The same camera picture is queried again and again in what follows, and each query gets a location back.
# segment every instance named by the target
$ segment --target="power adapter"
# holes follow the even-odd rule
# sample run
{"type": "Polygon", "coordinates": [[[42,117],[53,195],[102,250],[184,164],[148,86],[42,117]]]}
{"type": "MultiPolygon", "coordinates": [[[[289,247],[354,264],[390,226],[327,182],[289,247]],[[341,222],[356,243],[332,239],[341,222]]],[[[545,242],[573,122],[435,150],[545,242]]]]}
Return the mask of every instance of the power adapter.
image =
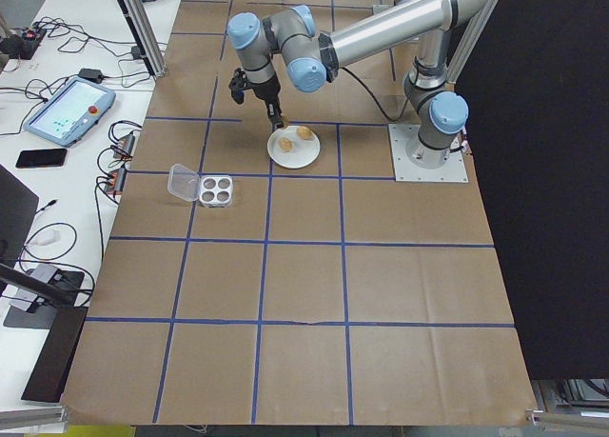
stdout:
{"type": "Polygon", "coordinates": [[[127,169],[118,168],[110,173],[110,179],[106,183],[106,187],[104,188],[104,192],[106,194],[120,195],[123,193],[123,187],[125,186],[125,181],[127,180],[127,169]]]}
{"type": "Polygon", "coordinates": [[[97,84],[102,83],[102,80],[104,80],[104,74],[99,69],[82,68],[78,72],[78,76],[97,84]]]}
{"type": "Polygon", "coordinates": [[[142,51],[137,45],[131,47],[131,57],[133,58],[133,61],[142,59],[142,51]]]}
{"type": "Polygon", "coordinates": [[[120,151],[114,151],[114,159],[120,159],[121,161],[127,160],[133,155],[133,149],[135,148],[135,135],[133,132],[118,139],[116,144],[120,151]]]}

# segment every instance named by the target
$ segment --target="blue joint cap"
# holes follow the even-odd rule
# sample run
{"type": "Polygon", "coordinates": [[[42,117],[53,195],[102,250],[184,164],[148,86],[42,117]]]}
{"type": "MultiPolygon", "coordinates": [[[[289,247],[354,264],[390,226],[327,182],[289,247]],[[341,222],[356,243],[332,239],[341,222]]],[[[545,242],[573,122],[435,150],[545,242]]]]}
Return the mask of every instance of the blue joint cap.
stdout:
{"type": "Polygon", "coordinates": [[[434,126],[446,135],[459,132],[469,116],[465,99],[454,92],[444,91],[431,100],[429,116],[434,126]]]}
{"type": "Polygon", "coordinates": [[[260,20],[253,13],[239,13],[230,19],[226,31],[232,47],[243,50],[258,36],[260,20]]]}
{"type": "Polygon", "coordinates": [[[303,19],[304,25],[306,26],[306,32],[308,32],[308,36],[313,37],[317,30],[315,29],[315,20],[313,19],[313,13],[311,13],[310,8],[308,6],[302,5],[291,7],[291,9],[298,13],[298,16],[303,19]]]}
{"type": "Polygon", "coordinates": [[[325,67],[315,58],[298,58],[287,65],[287,74],[298,91],[313,92],[325,83],[325,67]]]}

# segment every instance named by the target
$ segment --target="egg tray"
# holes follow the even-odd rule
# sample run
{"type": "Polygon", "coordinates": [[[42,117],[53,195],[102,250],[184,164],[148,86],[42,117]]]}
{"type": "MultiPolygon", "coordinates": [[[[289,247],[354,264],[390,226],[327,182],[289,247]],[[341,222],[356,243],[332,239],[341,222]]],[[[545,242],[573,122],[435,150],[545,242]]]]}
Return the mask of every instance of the egg tray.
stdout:
{"type": "Polygon", "coordinates": [[[232,203],[233,182],[228,175],[206,175],[201,178],[199,202],[204,207],[228,207],[232,203]]]}

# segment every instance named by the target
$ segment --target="metal base plate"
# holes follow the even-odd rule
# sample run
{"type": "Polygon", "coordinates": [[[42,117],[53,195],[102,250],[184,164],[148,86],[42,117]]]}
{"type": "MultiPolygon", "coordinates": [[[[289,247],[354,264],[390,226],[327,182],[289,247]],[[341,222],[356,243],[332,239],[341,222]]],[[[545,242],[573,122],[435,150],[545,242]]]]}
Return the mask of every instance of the metal base plate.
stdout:
{"type": "MultiPolygon", "coordinates": [[[[448,161],[439,169],[423,169],[406,156],[406,143],[417,135],[419,125],[389,125],[391,156],[397,182],[468,183],[467,171],[460,151],[450,153],[448,161]]],[[[455,139],[451,148],[459,146],[455,139]]]]}

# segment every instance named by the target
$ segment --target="white table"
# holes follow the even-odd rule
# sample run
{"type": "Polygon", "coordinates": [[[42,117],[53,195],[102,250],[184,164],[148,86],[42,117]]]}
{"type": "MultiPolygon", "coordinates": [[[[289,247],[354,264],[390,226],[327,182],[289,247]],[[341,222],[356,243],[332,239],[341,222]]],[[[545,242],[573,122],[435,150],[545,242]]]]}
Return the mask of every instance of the white table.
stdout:
{"type": "MultiPolygon", "coordinates": [[[[167,43],[173,28],[173,21],[180,4],[180,0],[160,0],[144,4],[148,19],[154,30],[157,42],[167,43]]],[[[123,13],[116,0],[47,0],[40,9],[34,21],[43,17],[63,18],[69,24],[83,26],[86,32],[108,40],[119,42],[133,42],[133,36],[128,28],[123,13]]],[[[6,70],[12,70],[19,64],[15,72],[4,72],[0,75],[0,85],[9,87],[24,87],[32,78],[42,78],[51,82],[59,77],[77,73],[81,68],[99,69],[104,75],[118,76],[121,74],[114,55],[104,50],[96,42],[89,42],[78,53],[60,53],[57,49],[71,37],[82,37],[71,33],[64,37],[43,39],[40,47],[30,61],[11,61],[6,70]]],[[[77,49],[79,42],[70,43],[67,49],[77,49]]],[[[129,52],[130,45],[108,46],[118,54],[129,52]]],[[[135,73],[146,70],[140,61],[122,63],[126,73],[135,73]]],[[[127,83],[137,78],[126,80],[127,83]]],[[[123,89],[119,80],[105,82],[113,89],[123,89]]],[[[132,89],[151,90],[154,82],[150,79],[138,83],[132,89]]]]}
{"type": "MultiPolygon", "coordinates": [[[[179,4],[180,0],[162,0],[145,5],[159,42],[168,41],[179,4]]],[[[118,41],[133,40],[116,0],[47,0],[36,19],[46,15],[64,18],[68,23],[83,25],[87,32],[97,37],[118,41]]],[[[76,73],[80,68],[100,69],[106,75],[120,74],[116,65],[117,58],[95,43],[89,43],[85,50],[76,54],[58,52],[57,47],[67,38],[45,39],[31,61],[22,61],[15,72],[0,74],[0,86],[24,87],[32,78],[51,82],[59,77],[76,73]]],[[[129,46],[112,47],[124,51],[129,48],[129,46]]],[[[12,67],[14,63],[7,66],[7,70],[12,67]]],[[[135,63],[125,65],[128,73],[145,70],[142,63],[139,64],[139,69],[131,70],[133,68],[137,69],[135,63]]],[[[94,277],[97,277],[101,266],[100,239],[93,197],[95,176],[100,175],[100,171],[95,159],[102,149],[110,145],[108,139],[110,124],[118,120],[143,123],[154,89],[153,81],[129,89],[120,87],[118,81],[105,82],[105,85],[117,91],[112,109],[83,140],[69,149],[66,163],[61,168],[16,169],[15,163],[21,150],[56,146],[26,131],[15,136],[0,137],[0,164],[39,196],[40,207],[52,199],[58,200],[55,206],[36,217],[30,233],[53,222],[72,224],[78,231],[78,243],[68,255],[58,261],[85,268],[94,277]]],[[[19,93],[0,94],[0,118],[2,118],[0,133],[17,130],[33,103],[35,101],[27,100],[19,93]]],[[[117,127],[116,132],[121,136],[131,129],[117,127]]],[[[112,161],[111,155],[111,152],[104,155],[103,167],[106,168],[112,161]]],[[[116,214],[116,206],[101,194],[99,201],[106,242],[116,214]]],[[[61,232],[63,235],[59,242],[44,247],[33,247],[32,251],[43,257],[64,251],[72,237],[67,231],[61,232]]],[[[90,281],[86,279],[85,284],[88,286],[90,281]]],[[[12,295],[15,291],[14,287],[8,287],[5,294],[12,295]]],[[[8,308],[8,299],[0,298],[0,321],[4,321],[8,308]]],[[[21,394],[47,334],[46,330],[40,329],[0,327],[0,411],[36,407],[21,401],[21,394]]],[[[53,425],[20,430],[61,432],[63,427],[53,425]]]]}

